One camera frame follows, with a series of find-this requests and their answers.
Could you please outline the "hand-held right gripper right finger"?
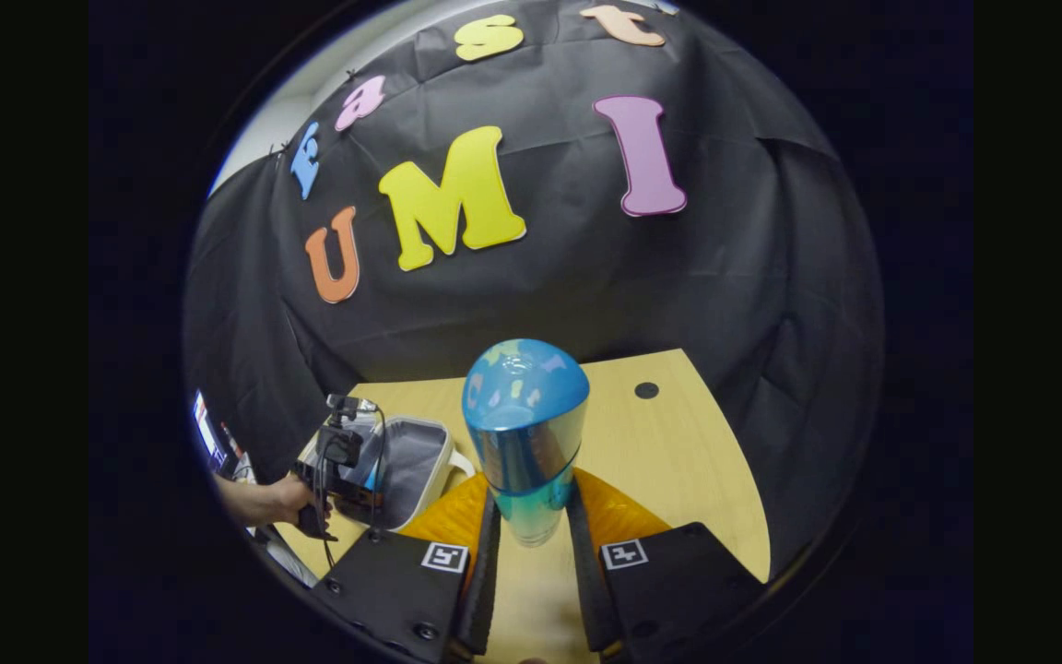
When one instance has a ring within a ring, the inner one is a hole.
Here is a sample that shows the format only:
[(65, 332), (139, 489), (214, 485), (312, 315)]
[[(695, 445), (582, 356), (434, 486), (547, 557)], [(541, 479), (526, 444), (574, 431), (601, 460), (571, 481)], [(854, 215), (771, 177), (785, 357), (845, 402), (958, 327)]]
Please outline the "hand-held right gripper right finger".
[(767, 588), (702, 522), (670, 526), (593, 472), (566, 505), (585, 639), (602, 663), (696, 663)]

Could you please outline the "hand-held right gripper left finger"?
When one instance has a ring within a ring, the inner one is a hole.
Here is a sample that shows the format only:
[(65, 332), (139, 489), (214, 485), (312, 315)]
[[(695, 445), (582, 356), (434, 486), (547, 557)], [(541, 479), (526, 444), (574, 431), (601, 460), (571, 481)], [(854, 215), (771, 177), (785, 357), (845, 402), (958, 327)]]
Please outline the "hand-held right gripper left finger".
[(472, 663), (489, 651), (501, 521), (489, 481), (477, 474), (400, 532), (363, 532), (309, 598), (388, 657)]

